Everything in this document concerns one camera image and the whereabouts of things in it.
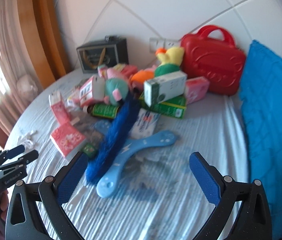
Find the pink flower tissue pack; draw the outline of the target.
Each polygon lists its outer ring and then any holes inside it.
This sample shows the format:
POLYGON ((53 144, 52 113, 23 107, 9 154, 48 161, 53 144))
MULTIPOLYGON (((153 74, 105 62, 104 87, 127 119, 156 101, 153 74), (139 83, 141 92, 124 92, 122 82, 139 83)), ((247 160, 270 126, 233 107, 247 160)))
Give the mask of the pink flower tissue pack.
POLYGON ((86 137, 79 132, 70 122, 60 125, 54 129, 50 139, 61 153, 61 155, 70 160, 87 142, 86 137))

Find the green label syrup bottle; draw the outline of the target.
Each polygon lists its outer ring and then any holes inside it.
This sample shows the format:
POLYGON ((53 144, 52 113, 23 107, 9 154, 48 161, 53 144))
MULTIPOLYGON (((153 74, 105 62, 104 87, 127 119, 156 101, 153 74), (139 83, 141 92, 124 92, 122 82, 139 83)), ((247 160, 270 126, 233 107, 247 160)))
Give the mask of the green label syrup bottle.
POLYGON ((84 106, 82 110, 97 118, 114 119, 120 107, 97 103, 95 105, 84 106))

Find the teal dress pig plush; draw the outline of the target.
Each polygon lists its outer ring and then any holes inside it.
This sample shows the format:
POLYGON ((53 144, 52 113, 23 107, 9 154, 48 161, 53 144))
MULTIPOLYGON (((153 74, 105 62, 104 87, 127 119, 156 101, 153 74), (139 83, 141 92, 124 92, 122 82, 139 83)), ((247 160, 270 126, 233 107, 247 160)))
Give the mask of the teal dress pig plush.
POLYGON ((104 103, 121 106, 129 93, 128 83, 120 78, 111 78, 105 81, 104 103))

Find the orange dress pink pig plush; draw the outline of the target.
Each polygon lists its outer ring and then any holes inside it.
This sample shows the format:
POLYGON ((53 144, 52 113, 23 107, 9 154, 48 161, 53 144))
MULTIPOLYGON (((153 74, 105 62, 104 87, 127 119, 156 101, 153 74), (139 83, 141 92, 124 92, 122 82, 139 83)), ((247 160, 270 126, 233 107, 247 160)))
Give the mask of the orange dress pink pig plush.
POLYGON ((128 82, 131 91, 141 94, 144 90, 144 82, 154 78, 157 65, 150 68, 138 70, 137 66, 126 64, 125 68, 118 72, 113 67, 101 65, 98 67, 98 74, 104 79, 119 77, 128 82))

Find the beige curtain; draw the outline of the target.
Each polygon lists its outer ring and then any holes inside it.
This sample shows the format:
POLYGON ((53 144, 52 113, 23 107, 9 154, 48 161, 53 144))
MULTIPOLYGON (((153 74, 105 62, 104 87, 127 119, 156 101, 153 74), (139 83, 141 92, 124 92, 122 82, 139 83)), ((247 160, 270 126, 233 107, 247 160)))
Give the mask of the beige curtain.
POLYGON ((0 0, 0 128, 10 134, 43 88, 22 46, 16 0, 0 0))

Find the blue plastic boomerang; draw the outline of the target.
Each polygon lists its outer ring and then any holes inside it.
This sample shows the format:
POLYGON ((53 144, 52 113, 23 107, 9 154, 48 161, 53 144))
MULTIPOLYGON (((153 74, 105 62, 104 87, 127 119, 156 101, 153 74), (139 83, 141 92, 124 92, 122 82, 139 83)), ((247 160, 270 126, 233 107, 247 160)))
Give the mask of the blue plastic boomerang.
POLYGON ((166 151, 171 149, 178 139, 179 136, 170 130, 162 130, 142 139, 127 139, 113 164, 97 183, 98 196, 110 198, 116 193, 125 167, 132 158, 159 160, 159 154, 166 155, 166 151))

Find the large pink tissue pack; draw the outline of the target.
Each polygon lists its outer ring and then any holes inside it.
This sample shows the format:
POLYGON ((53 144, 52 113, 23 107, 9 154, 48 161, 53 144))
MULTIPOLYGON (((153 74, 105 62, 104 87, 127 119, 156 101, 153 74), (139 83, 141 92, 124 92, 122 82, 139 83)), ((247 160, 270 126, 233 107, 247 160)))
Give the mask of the large pink tissue pack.
POLYGON ((97 75, 90 77, 80 88, 80 107, 103 102, 105 97, 105 79, 97 75))

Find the white blue toothpaste box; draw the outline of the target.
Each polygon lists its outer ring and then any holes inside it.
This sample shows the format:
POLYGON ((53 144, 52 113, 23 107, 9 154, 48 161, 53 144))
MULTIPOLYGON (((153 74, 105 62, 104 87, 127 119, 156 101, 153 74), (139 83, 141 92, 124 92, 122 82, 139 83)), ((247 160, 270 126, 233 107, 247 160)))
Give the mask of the white blue toothpaste box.
POLYGON ((160 116, 158 113, 141 108, 137 121, 130 130, 130 137, 132 139, 142 139, 153 135, 160 116))

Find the blue plastic crate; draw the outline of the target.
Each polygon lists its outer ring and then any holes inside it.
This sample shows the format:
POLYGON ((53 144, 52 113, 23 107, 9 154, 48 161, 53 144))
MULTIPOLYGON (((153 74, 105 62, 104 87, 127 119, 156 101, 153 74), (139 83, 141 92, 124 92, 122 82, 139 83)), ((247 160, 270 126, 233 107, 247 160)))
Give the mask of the blue plastic crate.
POLYGON ((249 178, 263 183, 273 239, 282 237, 282 58, 252 41, 239 89, 249 178))

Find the black coffee cup gift box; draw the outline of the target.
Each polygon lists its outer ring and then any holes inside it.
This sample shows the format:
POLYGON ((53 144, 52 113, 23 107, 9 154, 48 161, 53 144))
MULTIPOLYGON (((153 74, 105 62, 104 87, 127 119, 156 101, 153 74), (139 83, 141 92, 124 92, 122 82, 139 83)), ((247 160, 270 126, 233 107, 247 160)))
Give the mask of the black coffee cup gift box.
POLYGON ((87 42, 76 48, 83 73, 96 73, 100 65, 108 67, 129 64, 126 38, 105 36, 102 40, 87 42))

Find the pink tissue pack right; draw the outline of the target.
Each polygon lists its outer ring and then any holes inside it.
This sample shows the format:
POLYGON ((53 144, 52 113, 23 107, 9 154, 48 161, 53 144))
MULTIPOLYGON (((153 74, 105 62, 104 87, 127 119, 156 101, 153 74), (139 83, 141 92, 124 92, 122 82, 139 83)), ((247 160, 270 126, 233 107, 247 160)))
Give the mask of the pink tissue pack right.
POLYGON ((203 76, 188 79, 185 82, 184 96, 187 104, 203 99, 208 91, 210 82, 203 76))

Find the white green medicine box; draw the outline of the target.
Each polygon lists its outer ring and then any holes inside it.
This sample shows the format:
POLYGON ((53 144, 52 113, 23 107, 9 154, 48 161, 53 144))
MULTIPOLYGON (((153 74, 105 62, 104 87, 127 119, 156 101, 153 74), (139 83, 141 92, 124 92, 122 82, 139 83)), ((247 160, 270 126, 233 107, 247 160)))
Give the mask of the white green medicine box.
POLYGON ((187 74, 182 71, 173 72, 144 82, 144 101, 151 107, 158 103, 182 95, 185 91, 187 74))

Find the red bear suitcase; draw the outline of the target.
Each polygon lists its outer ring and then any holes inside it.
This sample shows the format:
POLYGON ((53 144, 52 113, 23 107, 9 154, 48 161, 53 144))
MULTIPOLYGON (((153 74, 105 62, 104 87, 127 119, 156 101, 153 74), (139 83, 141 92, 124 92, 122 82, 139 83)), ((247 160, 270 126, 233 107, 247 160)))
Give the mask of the red bear suitcase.
POLYGON ((217 25, 205 25, 195 34, 184 35, 181 47, 181 69, 188 78, 205 77, 212 93, 237 93, 246 55, 237 48, 230 32, 217 25))

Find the yellow green duck plush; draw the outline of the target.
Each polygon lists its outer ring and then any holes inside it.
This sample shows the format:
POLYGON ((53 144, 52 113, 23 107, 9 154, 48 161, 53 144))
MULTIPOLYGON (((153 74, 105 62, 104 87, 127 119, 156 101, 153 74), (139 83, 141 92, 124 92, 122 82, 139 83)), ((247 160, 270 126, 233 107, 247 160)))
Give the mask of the yellow green duck plush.
POLYGON ((180 71, 184 53, 183 47, 158 48, 156 57, 161 64, 155 69, 155 77, 180 71))

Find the wall power socket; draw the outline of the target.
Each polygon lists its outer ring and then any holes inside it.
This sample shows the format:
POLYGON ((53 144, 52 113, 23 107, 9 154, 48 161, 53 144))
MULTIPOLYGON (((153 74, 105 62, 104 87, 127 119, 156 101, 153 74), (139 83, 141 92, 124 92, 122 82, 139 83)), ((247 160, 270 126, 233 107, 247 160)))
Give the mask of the wall power socket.
POLYGON ((179 47, 180 43, 180 40, 151 37, 149 38, 149 51, 155 53, 158 48, 169 49, 171 47, 179 47))

